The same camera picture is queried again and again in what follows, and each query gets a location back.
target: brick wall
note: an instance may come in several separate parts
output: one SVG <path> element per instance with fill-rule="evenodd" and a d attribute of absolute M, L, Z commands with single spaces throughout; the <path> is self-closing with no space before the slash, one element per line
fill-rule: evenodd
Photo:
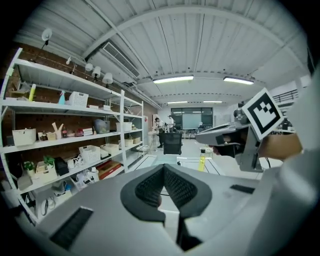
<path fill-rule="evenodd" d="M 40 50 L 36 47 L 22 44 L 22 43 L 14 43 L 12 48 L 7 53 L 4 62 L 0 68 L 0 79 L 4 79 L 7 69 L 10 65 L 12 58 L 14 57 L 17 49 L 21 47 L 23 48 L 22 53 L 20 54 L 19 58 L 23 60 L 29 61 L 30 59 L 35 59 L 38 64 L 42 64 L 48 67 L 52 67 L 64 72 L 69 73 L 73 69 L 73 65 L 66 65 L 66 59 L 57 56 L 53 53 L 47 52 L 45 50 Z M 85 69 L 83 66 L 77 66 L 75 72 L 75 76 L 85 78 Z M 93 81 L 93 78 L 88 75 L 88 80 Z M 16 88 L 19 82 L 19 73 L 15 70 L 12 76 L 9 79 L 6 96 L 9 96 L 9 91 L 13 88 Z M 111 84 L 109 88 L 115 92 L 120 92 L 121 88 L 116 84 Z M 137 102 L 141 102 L 141 99 L 137 98 L 133 94 L 129 92 L 125 92 L 125 96 L 135 100 Z M 60 92 L 56 90 L 50 90 L 45 88 L 37 87 L 35 90 L 34 100 L 37 102 L 48 102 L 48 103 L 57 103 L 60 98 Z M 89 98 L 88 104 L 91 105 L 100 105 L 103 104 L 102 101 Z M 119 111 L 119 107 L 114 105 L 112 110 Z M 138 114 L 139 110 L 137 107 L 133 107 L 131 111 L 134 114 Z M 152 114 L 157 113 L 157 109 L 150 106 L 149 104 L 144 102 L 143 113 L 145 116 L 148 116 L 149 120 L 149 127 L 152 126 Z M 76 115 L 47 115 L 47 114 L 16 114 L 15 117 L 15 126 L 16 129 L 24 129 L 24 128 L 36 128 L 37 132 L 53 132 L 54 129 L 52 127 L 52 123 L 56 122 L 57 127 L 59 127 L 62 123 L 65 125 L 68 131 L 76 131 L 79 128 L 88 128 L 92 125 L 92 122 L 97 119 L 97 117 L 89 117 L 89 116 L 76 116 Z M 5 117 L 2 121 L 2 141 L 3 145 L 7 144 L 6 136 L 12 135 L 12 120 L 13 120 L 13 113 L 12 111 L 8 110 L 5 114 Z M 116 129 L 116 122 L 115 118 L 109 118 L 110 120 L 110 128 Z M 113 136 L 110 137 L 111 143 L 117 143 L 120 140 L 120 136 Z M 105 139 L 94 139 L 94 140 L 87 140 L 81 141 L 66 145 L 59 145 L 59 146 L 52 146 L 46 148 L 39 148 L 33 150 L 27 150 L 21 152 L 21 157 L 23 161 L 31 160 L 31 161 L 41 161 L 43 156 L 50 155 L 52 157 L 61 156 L 63 158 L 73 157 L 79 153 L 78 148 L 83 147 L 86 145 L 96 145 L 100 146 L 105 143 Z"/>

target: green plant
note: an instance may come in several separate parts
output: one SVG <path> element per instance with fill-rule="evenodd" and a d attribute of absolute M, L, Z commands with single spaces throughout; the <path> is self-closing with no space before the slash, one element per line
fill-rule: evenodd
<path fill-rule="evenodd" d="M 35 164 L 34 162 L 31 162 L 31 161 L 26 161 L 23 163 L 23 167 L 25 170 L 34 170 L 35 169 Z"/>
<path fill-rule="evenodd" d="M 47 166 L 54 166 L 55 164 L 55 159 L 51 156 L 45 155 L 43 157 L 43 161 Z"/>

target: metal shelving unit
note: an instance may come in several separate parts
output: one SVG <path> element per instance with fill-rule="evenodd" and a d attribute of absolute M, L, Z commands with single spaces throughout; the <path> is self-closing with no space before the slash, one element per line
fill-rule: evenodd
<path fill-rule="evenodd" d="M 92 117 L 108 117 L 113 116 L 120 122 L 120 127 L 122 132 L 110 132 L 105 134 L 96 134 L 96 135 L 89 135 L 89 136 L 82 136 L 82 137 L 69 137 L 69 138 L 62 138 L 57 140 L 47 140 L 47 141 L 36 141 L 34 144 L 25 145 L 25 146 L 3 146 L 3 141 L 0 139 L 0 155 L 2 164 L 4 167 L 5 174 L 7 179 L 11 185 L 11 188 L 15 191 L 15 194 L 20 202 L 20 204 L 25 208 L 26 212 L 29 216 L 36 222 L 40 222 L 43 218 L 38 218 L 37 214 L 37 207 L 35 208 L 35 212 L 33 212 L 26 204 L 26 202 L 22 198 L 22 194 L 29 193 L 33 190 L 40 189 L 42 187 L 48 186 L 54 182 L 59 180 L 66 179 L 71 175 L 74 175 L 78 172 L 81 172 L 87 168 L 97 166 L 113 157 L 122 156 L 122 167 L 117 169 L 112 174 L 108 175 L 105 179 L 112 178 L 122 172 L 128 172 L 128 165 L 127 165 L 127 151 L 133 147 L 136 147 L 143 143 L 143 101 L 141 103 L 132 100 L 130 98 L 125 97 L 125 92 L 121 90 L 121 93 L 114 92 L 110 89 L 107 89 L 103 86 L 100 86 L 96 83 L 90 82 L 85 80 L 81 77 L 63 72 L 61 70 L 57 70 L 55 68 L 51 68 L 48 66 L 44 66 L 41 64 L 29 62 L 26 60 L 19 59 L 19 55 L 22 52 L 22 48 L 19 48 L 16 52 L 14 58 L 12 59 L 10 66 L 6 72 L 1 93 L 0 93 L 0 111 L 1 111 L 1 122 L 5 116 L 7 109 L 12 109 L 13 113 L 15 114 L 46 114 L 46 115 L 71 115 L 71 116 L 92 116 Z M 105 111 L 101 109 L 94 109 L 88 107 L 79 107 L 79 106 L 71 106 L 71 105 L 61 105 L 55 103 L 46 103 L 46 102 L 30 102 L 30 101 L 20 101 L 20 100 L 12 100 L 12 99 L 5 99 L 5 94 L 7 90 L 7 85 L 10 76 L 12 76 L 14 69 L 17 69 L 20 75 L 20 83 L 27 82 L 29 84 L 36 84 L 37 87 L 52 89 L 52 90 L 65 90 L 66 92 L 80 92 L 88 94 L 90 98 L 94 98 L 101 101 L 111 100 L 112 103 L 119 104 L 120 111 Z M 134 115 L 124 113 L 124 107 L 133 107 L 133 106 L 141 106 L 141 115 Z M 133 120 L 133 119 L 140 119 L 141 120 L 141 128 L 125 131 L 123 132 L 124 127 L 124 118 Z M 125 147 L 125 136 L 124 134 L 129 133 L 140 133 L 141 134 L 141 142 L 134 144 L 130 147 Z M 20 190 L 16 187 L 13 176 L 10 173 L 9 166 L 7 163 L 6 154 L 10 154 L 13 152 L 21 152 L 26 150 L 32 149 L 39 149 L 44 147 L 52 147 L 56 145 L 68 144 L 68 143 L 75 143 L 81 142 L 86 140 L 92 139 L 99 139 L 99 138 L 107 138 L 111 136 L 119 136 L 121 141 L 121 148 L 124 150 L 120 150 L 117 154 L 112 155 L 108 158 L 93 162 L 93 163 L 85 163 L 84 165 L 77 167 L 75 169 L 71 169 L 69 173 L 59 176 L 50 182 L 41 183 L 39 180 L 34 181 L 34 183 L 27 187 L 24 190 Z M 0 127 L 0 137 L 2 138 L 2 126 Z"/>

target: cardboard box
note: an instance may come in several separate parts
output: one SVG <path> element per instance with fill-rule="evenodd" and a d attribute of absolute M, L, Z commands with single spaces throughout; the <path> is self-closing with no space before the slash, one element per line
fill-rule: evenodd
<path fill-rule="evenodd" d="M 121 167 L 121 163 L 116 161 L 107 161 L 99 166 L 96 169 L 99 171 L 99 180 L 103 180 L 108 175 L 112 174 L 115 170 Z"/>

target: air vent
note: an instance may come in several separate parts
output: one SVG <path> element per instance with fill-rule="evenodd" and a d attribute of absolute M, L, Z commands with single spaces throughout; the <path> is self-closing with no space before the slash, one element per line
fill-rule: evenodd
<path fill-rule="evenodd" d="M 133 74 L 136 78 L 140 75 L 138 70 L 131 64 L 128 58 L 120 52 L 116 46 L 114 46 L 111 42 L 107 42 L 106 45 L 102 48 L 109 55 L 115 58 L 125 69 L 127 69 L 131 74 Z"/>

